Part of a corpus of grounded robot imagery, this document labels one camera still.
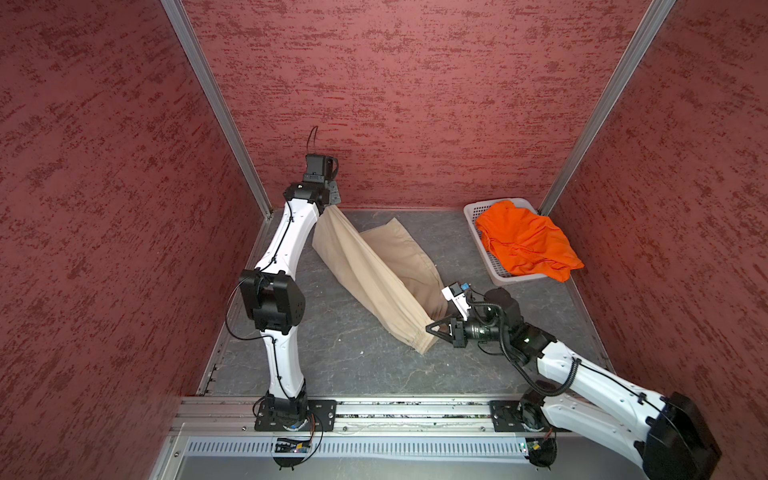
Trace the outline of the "beige shorts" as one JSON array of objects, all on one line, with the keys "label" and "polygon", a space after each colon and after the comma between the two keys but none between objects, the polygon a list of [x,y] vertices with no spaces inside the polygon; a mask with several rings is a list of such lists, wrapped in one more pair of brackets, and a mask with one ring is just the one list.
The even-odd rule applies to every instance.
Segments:
[{"label": "beige shorts", "polygon": [[328,207],[315,226],[312,247],[394,338],[420,354],[436,343],[426,326],[447,312],[444,283],[398,219],[359,232],[341,210]]}]

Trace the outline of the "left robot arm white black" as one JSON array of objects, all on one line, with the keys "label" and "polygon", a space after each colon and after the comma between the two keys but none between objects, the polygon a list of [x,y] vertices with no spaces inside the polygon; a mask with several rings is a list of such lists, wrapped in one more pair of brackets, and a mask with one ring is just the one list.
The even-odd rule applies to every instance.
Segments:
[{"label": "left robot arm white black", "polygon": [[298,326],[306,298],[296,282],[300,256],[324,210],[340,202],[334,180],[303,181],[284,192],[285,205],[273,239],[252,269],[242,271],[236,285],[257,334],[265,345],[269,386],[255,404],[255,426],[286,431],[314,431],[302,373]]}]

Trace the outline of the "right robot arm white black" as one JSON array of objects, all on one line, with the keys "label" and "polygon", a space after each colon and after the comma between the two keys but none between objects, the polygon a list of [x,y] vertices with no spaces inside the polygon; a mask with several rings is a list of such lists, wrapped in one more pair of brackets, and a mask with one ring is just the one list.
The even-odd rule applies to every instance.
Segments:
[{"label": "right robot arm white black", "polygon": [[515,418],[531,432],[544,432],[550,463],[552,436],[568,430],[639,466],[649,479],[708,479],[722,452],[695,402],[663,395],[625,380],[585,359],[549,332],[524,320],[517,300],[503,288],[479,294],[466,283],[442,290],[456,314],[428,324],[426,332],[464,348],[497,344],[529,389]]}]

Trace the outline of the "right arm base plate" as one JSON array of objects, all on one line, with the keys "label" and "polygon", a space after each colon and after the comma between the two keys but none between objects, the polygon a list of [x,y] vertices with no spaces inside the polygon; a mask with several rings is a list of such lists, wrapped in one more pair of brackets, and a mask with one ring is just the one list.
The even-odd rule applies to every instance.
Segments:
[{"label": "right arm base plate", "polygon": [[554,427],[543,414],[542,407],[528,400],[494,400],[489,403],[494,431],[506,433],[546,434],[565,432]]}]

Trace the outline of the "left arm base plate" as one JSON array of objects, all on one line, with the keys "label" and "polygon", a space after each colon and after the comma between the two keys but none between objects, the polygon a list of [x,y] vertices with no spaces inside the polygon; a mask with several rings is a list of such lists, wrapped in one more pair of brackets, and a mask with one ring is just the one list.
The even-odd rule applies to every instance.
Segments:
[{"label": "left arm base plate", "polygon": [[293,419],[278,413],[275,407],[264,400],[256,410],[253,429],[256,432],[318,433],[322,427],[323,431],[329,432],[334,429],[337,406],[335,400],[310,399],[304,417]]}]

